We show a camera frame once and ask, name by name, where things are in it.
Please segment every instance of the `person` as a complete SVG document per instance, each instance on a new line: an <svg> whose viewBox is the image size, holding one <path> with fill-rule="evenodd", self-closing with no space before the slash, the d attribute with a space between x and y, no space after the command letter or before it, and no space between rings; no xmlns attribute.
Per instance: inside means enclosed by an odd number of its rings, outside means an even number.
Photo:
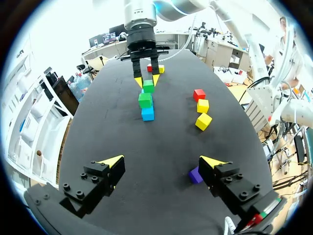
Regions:
<svg viewBox="0 0 313 235"><path fill-rule="evenodd" d="M284 36L280 38L278 43L276 43L273 49L269 52L269 55L265 57L266 65L269 65L274 59L275 69L273 70L271 75L277 75L278 70L282 66L282 62L284 59L284 49L285 49L286 35L287 35L286 34L286 17L283 16L280 18L280 26L284 32ZM284 81L288 82L290 86L293 88L299 84L298 76L303 67L302 57L299 51L297 50L297 46L295 42L293 42L290 63L291 63L291 68ZM285 95L286 94L290 95L289 92L285 91L286 89L288 89L288 85L282 84L282 89L284 90Z"/></svg>

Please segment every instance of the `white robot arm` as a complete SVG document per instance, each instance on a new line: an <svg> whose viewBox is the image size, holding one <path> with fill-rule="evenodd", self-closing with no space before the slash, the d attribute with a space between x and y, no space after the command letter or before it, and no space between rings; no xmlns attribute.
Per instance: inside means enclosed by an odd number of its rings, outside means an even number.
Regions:
<svg viewBox="0 0 313 235"><path fill-rule="evenodd" d="M236 37L241 47L249 46L249 56L252 62L254 81L268 77L268 72L263 55L258 43L251 34L242 35L233 20L225 4L221 7L218 0L124 0L125 3L125 28L129 31L128 47L131 51L153 48L156 45L153 27L157 24L157 15L165 21L176 21L184 16L199 12L208 7L215 10L226 26ZM289 71L293 46L293 27L291 20L287 20L287 39L285 55L277 76L271 81L266 80L249 88L247 91L252 97L252 102L246 109L256 131L265 124L273 126L281 121L288 121L306 125L313 128L313 107L304 100L283 97L280 84L284 81ZM150 57L150 54L139 56Z"/></svg>

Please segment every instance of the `white cabinet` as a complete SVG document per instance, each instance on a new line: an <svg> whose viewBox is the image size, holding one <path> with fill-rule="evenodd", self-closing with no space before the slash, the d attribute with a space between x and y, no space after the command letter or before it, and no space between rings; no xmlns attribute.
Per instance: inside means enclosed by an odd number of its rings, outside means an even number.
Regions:
<svg viewBox="0 0 313 235"><path fill-rule="evenodd" d="M235 68L244 71L249 69L249 54L227 42L208 40L205 63L213 67Z"/></svg>

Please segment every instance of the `bolt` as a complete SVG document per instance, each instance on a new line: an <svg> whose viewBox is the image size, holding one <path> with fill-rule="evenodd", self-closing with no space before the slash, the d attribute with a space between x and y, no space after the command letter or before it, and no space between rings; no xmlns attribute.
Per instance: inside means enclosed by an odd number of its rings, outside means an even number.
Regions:
<svg viewBox="0 0 313 235"><path fill-rule="evenodd" d="M45 195L44 195L44 199L45 199L45 200L48 200L49 197L50 197L49 194L45 194Z"/></svg>
<svg viewBox="0 0 313 235"><path fill-rule="evenodd" d="M231 177L227 177L226 179L225 179L225 182L226 183L231 183L233 181L233 179L231 178Z"/></svg>
<svg viewBox="0 0 313 235"><path fill-rule="evenodd" d="M80 173L80 177L84 180L87 178L87 174L86 173Z"/></svg>
<svg viewBox="0 0 313 235"><path fill-rule="evenodd" d="M84 198L84 193L82 191L77 191L76 192L76 196L79 198L79 199L83 199Z"/></svg>
<svg viewBox="0 0 313 235"><path fill-rule="evenodd" d="M261 185L255 185L253 190L257 192L260 190L260 188L261 188Z"/></svg>
<svg viewBox="0 0 313 235"><path fill-rule="evenodd" d="M98 179L98 177L93 176L93 177L91 178L91 181L92 181L93 183L98 183L98 182L99 182L99 179Z"/></svg>
<svg viewBox="0 0 313 235"><path fill-rule="evenodd" d="M63 184L63 189L64 189L65 191L69 191L69 190L70 190L69 184L68 184L68 183L64 183L64 184Z"/></svg>
<svg viewBox="0 0 313 235"><path fill-rule="evenodd" d="M249 193L247 191L242 191L239 195L241 199L246 199L248 197Z"/></svg>

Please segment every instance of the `black tabletop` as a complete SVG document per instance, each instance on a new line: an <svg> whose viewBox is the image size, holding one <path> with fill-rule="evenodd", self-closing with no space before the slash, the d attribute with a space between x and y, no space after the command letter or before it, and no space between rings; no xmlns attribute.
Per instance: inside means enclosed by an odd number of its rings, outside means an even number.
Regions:
<svg viewBox="0 0 313 235"><path fill-rule="evenodd" d="M148 64L141 60L144 79L152 79ZM109 61L102 68L70 127L60 185L79 177L91 160L123 154L124 176L84 220L120 235L223 234L225 216L235 224L239 218L205 183L193 185L188 172L200 155L233 161L266 193L272 184L262 146L235 97L205 63L185 50L160 64L165 74L153 93L155 120L150 122L141 118L141 89L131 61ZM194 89L203 89L209 100L213 120L204 132L195 126L200 114Z"/></svg>

